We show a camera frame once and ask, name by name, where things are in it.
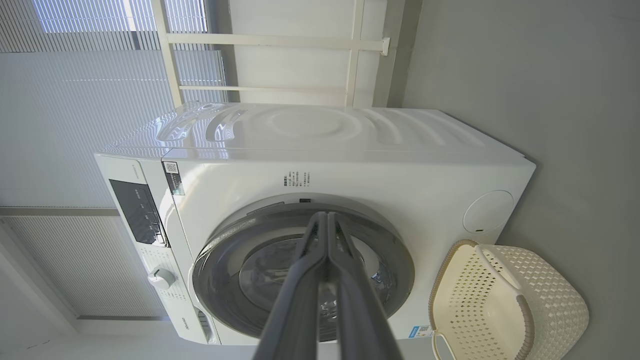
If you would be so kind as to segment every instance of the circular cover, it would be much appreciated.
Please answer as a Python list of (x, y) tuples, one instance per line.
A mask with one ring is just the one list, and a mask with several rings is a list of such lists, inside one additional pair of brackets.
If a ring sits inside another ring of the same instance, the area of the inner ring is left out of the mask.
[[(227, 221), (214, 232), (196, 259), (193, 287), (200, 303), (217, 320), (260, 337), (292, 264), (297, 240), (318, 211), (343, 215), (387, 316), (404, 304), (413, 286), (413, 261), (388, 222), (370, 209), (365, 215), (352, 207), (306, 202), (310, 200), (290, 204), (274, 200), (272, 206)], [(363, 210), (361, 204), (353, 207)], [(336, 310), (335, 294), (328, 287), (321, 289), (320, 341), (336, 339)]]
[(467, 209), (463, 225), (470, 233), (486, 233), (504, 224), (513, 210), (513, 196), (495, 190), (480, 196)]

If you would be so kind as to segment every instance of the control panel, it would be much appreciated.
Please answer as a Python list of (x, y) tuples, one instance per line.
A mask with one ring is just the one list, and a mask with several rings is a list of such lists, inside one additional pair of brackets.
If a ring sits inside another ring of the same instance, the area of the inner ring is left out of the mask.
[(206, 317), (203, 323), (198, 314), (199, 310), (191, 303), (172, 250), (144, 243), (137, 243), (136, 248), (148, 273), (147, 279), (156, 288), (178, 335), (197, 343), (218, 343)]
[(136, 241), (169, 247), (149, 186), (117, 180), (109, 182)]

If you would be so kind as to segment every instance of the white washing machine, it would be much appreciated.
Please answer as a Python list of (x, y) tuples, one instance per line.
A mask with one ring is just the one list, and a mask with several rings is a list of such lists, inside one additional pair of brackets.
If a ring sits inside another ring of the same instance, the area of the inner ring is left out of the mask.
[[(316, 211), (345, 215), (396, 338), (453, 243), (495, 243), (535, 165), (435, 110), (188, 104), (96, 154), (178, 334), (256, 344)], [(335, 333), (321, 294), (320, 339)]]

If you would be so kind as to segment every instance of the sticker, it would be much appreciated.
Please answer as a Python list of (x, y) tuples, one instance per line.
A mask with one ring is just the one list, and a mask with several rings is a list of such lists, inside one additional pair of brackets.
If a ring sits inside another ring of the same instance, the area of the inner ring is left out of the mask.
[(184, 188), (182, 187), (182, 178), (178, 171), (178, 163), (171, 161), (164, 161), (164, 174), (166, 176), (166, 182), (169, 184), (169, 189), (174, 195), (183, 195)]
[(414, 326), (409, 334), (409, 338), (430, 338), (433, 336), (433, 330), (430, 325)]
[(284, 175), (284, 186), (306, 188), (311, 186), (311, 172), (290, 171)]

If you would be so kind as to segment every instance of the qr code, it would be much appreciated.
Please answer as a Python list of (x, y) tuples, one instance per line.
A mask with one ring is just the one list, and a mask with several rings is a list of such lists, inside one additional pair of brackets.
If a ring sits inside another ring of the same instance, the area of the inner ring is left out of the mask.
[(169, 174), (178, 174), (178, 163), (164, 163), (164, 171)]

